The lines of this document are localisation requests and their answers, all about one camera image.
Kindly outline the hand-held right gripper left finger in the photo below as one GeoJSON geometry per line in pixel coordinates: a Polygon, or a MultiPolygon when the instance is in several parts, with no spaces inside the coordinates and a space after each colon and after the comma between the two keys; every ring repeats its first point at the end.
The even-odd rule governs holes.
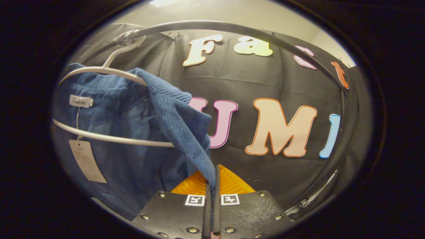
{"type": "Polygon", "coordinates": [[[132,223],[157,239],[208,239],[210,219],[211,186],[197,171],[170,192],[156,192],[132,223]]]}

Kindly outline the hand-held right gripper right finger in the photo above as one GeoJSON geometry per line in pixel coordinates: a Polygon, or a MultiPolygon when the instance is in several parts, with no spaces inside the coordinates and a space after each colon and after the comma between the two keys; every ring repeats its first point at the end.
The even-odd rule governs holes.
{"type": "Polygon", "coordinates": [[[293,227],[273,195],[255,191],[223,165],[217,165],[214,234],[220,239],[271,239],[293,227]]]}

